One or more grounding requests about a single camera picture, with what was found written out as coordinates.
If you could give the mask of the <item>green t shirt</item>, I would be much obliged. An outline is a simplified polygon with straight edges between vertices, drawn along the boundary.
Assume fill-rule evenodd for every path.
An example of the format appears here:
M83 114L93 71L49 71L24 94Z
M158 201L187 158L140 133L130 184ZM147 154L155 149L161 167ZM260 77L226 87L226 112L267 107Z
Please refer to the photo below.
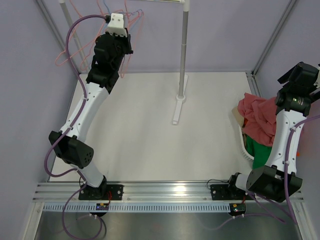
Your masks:
M262 145L250 136L247 136L247 150L254 157L252 168L257 169L266 164L271 154L272 147Z

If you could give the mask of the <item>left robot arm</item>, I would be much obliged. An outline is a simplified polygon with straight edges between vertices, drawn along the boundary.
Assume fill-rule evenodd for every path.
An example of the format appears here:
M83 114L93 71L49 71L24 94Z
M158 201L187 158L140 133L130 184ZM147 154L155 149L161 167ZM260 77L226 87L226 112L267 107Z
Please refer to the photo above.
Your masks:
M107 28L95 40L91 69L84 94L71 117L58 131L49 134L56 156L79 171L86 180L83 189L91 199L101 200L108 192L107 179L93 163L94 149L85 141L100 106L110 95L119 78L123 58L133 53L127 28Z

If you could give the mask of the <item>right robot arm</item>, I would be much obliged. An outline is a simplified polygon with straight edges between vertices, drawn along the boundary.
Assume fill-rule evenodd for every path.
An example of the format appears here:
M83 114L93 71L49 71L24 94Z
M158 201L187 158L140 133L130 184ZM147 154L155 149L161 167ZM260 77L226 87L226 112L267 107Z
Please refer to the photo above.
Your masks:
M281 203L301 188L297 151L311 106L320 98L319 74L318 67L299 62L277 80L282 88L275 99L276 130L271 153L266 163L250 174L237 172L230 177L226 186L230 198L250 192Z

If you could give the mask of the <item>beige t shirt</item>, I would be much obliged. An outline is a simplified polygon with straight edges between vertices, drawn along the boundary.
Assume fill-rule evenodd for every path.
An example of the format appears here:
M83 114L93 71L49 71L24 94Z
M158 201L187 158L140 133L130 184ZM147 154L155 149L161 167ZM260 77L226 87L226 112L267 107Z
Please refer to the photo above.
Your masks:
M245 118L239 113L238 111L238 107L234 107L232 110L231 110L231 113L233 115L233 117L235 118L236 122L238 123L238 125L240 127L243 127L244 125L244 122L245 122Z

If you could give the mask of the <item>pink t shirt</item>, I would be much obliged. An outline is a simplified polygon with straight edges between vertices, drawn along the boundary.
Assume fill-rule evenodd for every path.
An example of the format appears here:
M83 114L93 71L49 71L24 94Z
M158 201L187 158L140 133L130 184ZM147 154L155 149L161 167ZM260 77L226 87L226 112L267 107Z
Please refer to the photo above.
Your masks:
M276 135L275 97L265 99L250 93L245 93L239 101L239 113L248 119L243 132L261 145L272 147Z

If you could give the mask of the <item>orange t shirt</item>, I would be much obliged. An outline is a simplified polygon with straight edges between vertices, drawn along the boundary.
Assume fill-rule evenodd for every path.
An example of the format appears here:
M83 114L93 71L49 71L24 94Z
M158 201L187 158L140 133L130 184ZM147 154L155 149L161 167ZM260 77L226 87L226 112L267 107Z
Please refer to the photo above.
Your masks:
M248 119L247 119L247 118L245 118L245 119L244 119L244 123L243 123L243 125L245 126L247 123L248 123Z

